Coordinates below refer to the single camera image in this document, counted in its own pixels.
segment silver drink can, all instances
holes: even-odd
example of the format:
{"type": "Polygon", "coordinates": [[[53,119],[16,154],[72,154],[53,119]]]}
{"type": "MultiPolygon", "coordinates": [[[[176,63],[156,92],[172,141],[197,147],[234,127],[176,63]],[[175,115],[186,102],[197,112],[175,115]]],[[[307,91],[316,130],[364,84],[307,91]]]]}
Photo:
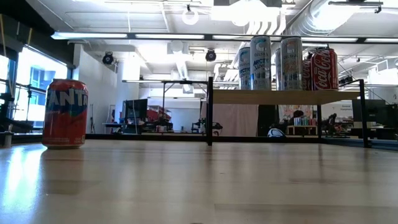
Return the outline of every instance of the silver drink can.
{"type": "Polygon", "coordinates": [[[280,49],[275,52],[275,67],[276,67],[276,90],[284,89],[284,81],[282,79],[282,64],[280,58],[280,49]]]}
{"type": "Polygon", "coordinates": [[[250,47],[243,47],[238,52],[239,55],[239,87],[241,90],[250,90],[250,47]]]}
{"type": "Polygon", "coordinates": [[[302,41],[300,37],[288,37],[282,40],[282,79],[284,90],[302,89],[302,41]]]}
{"type": "Polygon", "coordinates": [[[252,90],[272,90],[271,40],[256,36],[250,41],[250,74],[252,90]]]}

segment red soda can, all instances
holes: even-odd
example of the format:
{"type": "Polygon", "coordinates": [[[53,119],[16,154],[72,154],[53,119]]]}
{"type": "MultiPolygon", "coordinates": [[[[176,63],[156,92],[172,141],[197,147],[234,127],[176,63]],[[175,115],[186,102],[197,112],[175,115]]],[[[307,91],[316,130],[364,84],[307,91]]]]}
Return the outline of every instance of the red soda can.
{"type": "Polygon", "coordinates": [[[312,54],[309,54],[302,66],[302,89],[306,91],[312,91],[311,57],[312,54]]]}
{"type": "Polygon", "coordinates": [[[54,79],[47,88],[42,144],[78,148],[85,143],[88,91],[76,80],[54,79]]]}
{"type": "Polygon", "coordinates": [[[337,54],[333,49],[317,50],[311,58],[313,90],[338,90],[337,54]]]}

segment wooden shelf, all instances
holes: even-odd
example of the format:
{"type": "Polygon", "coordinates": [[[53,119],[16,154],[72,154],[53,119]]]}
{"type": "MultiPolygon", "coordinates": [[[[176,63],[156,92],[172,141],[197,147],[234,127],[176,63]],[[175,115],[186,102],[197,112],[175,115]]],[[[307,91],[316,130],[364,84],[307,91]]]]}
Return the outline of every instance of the wooden shelf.
{"type": "Polygon", "coordinates": [[[353,100],[358,91],[269,91],[214,90],[214,104],[240,105],[324,105],[340,100],[353,100]]]}

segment wooden table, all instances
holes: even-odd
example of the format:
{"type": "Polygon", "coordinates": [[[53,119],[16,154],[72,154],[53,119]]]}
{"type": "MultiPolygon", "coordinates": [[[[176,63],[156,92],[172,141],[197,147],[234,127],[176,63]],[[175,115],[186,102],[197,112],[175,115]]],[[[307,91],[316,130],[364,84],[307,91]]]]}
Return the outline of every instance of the wooden table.
{"type": "Polygon", "coordinates": [[[295,134],[295,128],[309,128],[309,129],[308,129],[308,134],[311,133],[310,131],[311,131],[312,128],[315,128],[315,134],[318,133],[318,127],[315,126],[315,125],[303,125],[303,126],[289,125],[289,126],[287,126],[287,133],[286,133],[286,134],[289,134],[289,129],[290,129],[290,128],[293,129],[293,135],[295,134]]]}

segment coca-cola can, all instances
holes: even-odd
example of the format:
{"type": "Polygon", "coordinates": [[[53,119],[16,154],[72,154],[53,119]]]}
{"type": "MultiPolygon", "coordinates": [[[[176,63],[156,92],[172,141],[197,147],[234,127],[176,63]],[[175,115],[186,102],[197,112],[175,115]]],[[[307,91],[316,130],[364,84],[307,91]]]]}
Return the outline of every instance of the coca-cola can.
{"type": "Polygon", "coordinates": [[[338,67],[335,50],[317,50],[312,55],[311,67],[314,90],[338,90],[338,67]]]}
{"type": "Polygon", "coordinates": [[[238,52],[239,86],[241,90],[250,90],[250,47],[238,52]]]}
{"type": "Polygon", "coordinates": [[[282,40],[282,79],[284,90],[302,90],[302,41],[300,37],[282,40]]]}
{"type": "Polygon", "coordinates": [[[276,90],[283,90],[284,81],[282,79],[282,63],[280,58],[280,49],[275,52],[275,67],[276,67],[276,90]]]}
{"type": "Polygon", "coordinates": [[[311,57],[312,54],[309,54],[307,59],[303,61],[302,65],[302,88],[306,91],[312,91],[311,57]]]}
{"type": "Polygon", "coordinates": [[[250,74],[252,90],[272,90],[271,40],[255,36],[250,41],[250,74]]]}

